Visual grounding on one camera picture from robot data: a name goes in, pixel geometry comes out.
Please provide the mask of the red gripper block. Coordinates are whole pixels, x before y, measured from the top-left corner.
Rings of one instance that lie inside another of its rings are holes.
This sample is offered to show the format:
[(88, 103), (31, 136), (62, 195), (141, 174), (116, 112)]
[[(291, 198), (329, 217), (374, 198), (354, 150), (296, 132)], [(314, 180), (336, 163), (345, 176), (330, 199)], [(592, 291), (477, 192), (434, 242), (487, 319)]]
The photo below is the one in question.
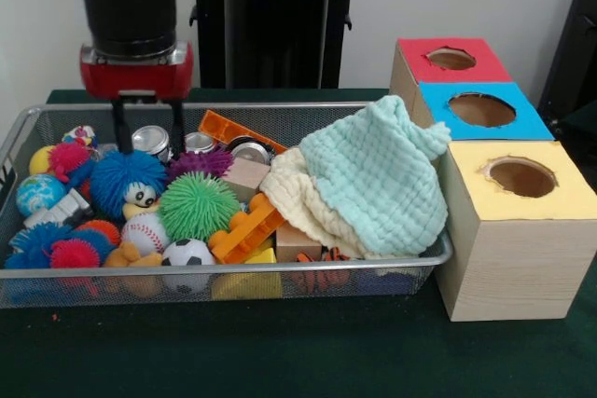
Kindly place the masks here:
[(84, 45), (79, 52), (80, 73), (86, 91), (93, 97), (111, 101), (118, 150), (133, 151), (130, 128), (125, 119), (124, 96), (154, 96), (170, 101), (173, 113), (172, 150), (179, 156), (186, 149), (182, 99), (191, 89), (194, 55), (192, 46), (178, 41), (164, 55), (150, 59), (115, 60)]

